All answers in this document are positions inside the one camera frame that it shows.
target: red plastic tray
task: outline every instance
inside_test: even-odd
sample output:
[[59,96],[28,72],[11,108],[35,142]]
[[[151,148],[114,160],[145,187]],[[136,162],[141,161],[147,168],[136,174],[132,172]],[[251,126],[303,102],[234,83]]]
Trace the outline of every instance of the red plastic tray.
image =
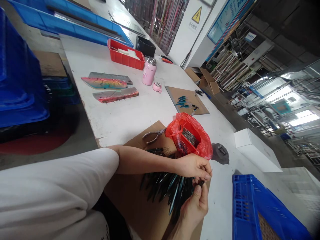
[[[131,49],[132,51],[136,52],[137,57],[140,60],[137,60],[133,57],[129,57],[125,54],[119,53],[116,50],[113,50],[111,47],[115,48],[115,49],[122,49],[122,50],[128,50]],[[135,50],[133,48],[130,48],[122,43],[119,43],[111,38],[108,39],[108,48],[110,50],[110,56],[111,56],[111,60],[113,62],[117,62],[117,63],[121,63],[123,65],[129,66],[129,67],[133,67],[136,69],[140,69],[142,70],[144,67],[144,63],[145,63],[145,59],[144,59],[144,55],[142,54],[142,52]]]

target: warning sign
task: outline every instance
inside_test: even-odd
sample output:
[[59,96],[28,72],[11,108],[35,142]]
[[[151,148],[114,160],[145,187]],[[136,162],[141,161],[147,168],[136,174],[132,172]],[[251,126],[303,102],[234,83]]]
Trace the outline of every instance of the warning sign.
[[200,7],[198,9],[198,11],[192,17],[192,20],[195,21],[196,23],[200,22],[201,9],[202,9],[202,7]]

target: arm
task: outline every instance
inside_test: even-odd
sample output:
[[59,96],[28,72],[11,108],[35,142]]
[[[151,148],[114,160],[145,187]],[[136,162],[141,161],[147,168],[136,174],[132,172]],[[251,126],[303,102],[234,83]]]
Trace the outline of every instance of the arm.
[[0,171],[0,235],[41,238],[83,219],[118,168],[101,148]]
[[168,240],[189,240],[193,230],[208,213],[208,187],[197,185],[181,207],[179,220]]
[[108,147],[116,151],[120,158],[118,174],[142,174],[149,172],[177,173],[184,177],[211,178],[209,161],[195,154],[171,159],[149,153],[145,150],[128,146]]

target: person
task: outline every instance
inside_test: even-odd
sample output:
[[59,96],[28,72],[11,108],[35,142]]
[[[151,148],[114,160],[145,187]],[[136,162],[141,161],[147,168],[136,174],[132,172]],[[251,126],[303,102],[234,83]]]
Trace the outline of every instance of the person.
[[[93,210],[105,185],[115,173],[148,172],[195,176],[195,184],[212,176],[209,162],[195,154],[169,159],[128,146],[2,170],[1,239],[107,240],[112,229],[104,215]],[[169,239],[189,239],[207,211],[208,188],[197,185]]]

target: concrete floor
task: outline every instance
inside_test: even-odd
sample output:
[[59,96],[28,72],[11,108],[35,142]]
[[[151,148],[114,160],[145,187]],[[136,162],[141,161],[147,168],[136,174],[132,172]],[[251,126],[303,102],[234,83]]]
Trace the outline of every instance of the concrete floor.
[[[216,94],[211,101],[237,131],[245,128],[251,129],[252,126],[227,103],[228,99],[223,94]],[[258,129],[253,128],[251,130],[274,151],[282,168],[305,167],[320,181],[319,171],[306,157],[297,156],[280,136],[267,138]]]
[[[38,29],[24,24],[12,5],[6,0],[0,0],[0,6],[5,9],[11,23],[19,34],[27,41],[29,47],[32,50],[59,53],[63,64],[72,78],[71,69],[66,59],[61,41],[44,37],[40,34]],[[245,122],[241,116],[233,111],[231,105],[227,104],[228,100],[222,94],[217,94],[211,100],[237,131],[244,128],[250,128],[249,123]],[[77,123],[77,125],[75,126],[74,134],[62,146],[46,153],[31,156],[0,155],[0,170],[34,162],[67,157],[96,149],[97,144],[82,104],[67,106],[66,113],[68,114],[68,118],[71,119],[72,122]],[[259,131],[256,131],[256,129],[253,129],[253,132],[273,149],[281,167],[304,166],[320,180],[320,173],[313,167],[309,160],[305,157],[295,156],[292,150],[287,147],[280,137],[266,138]]]

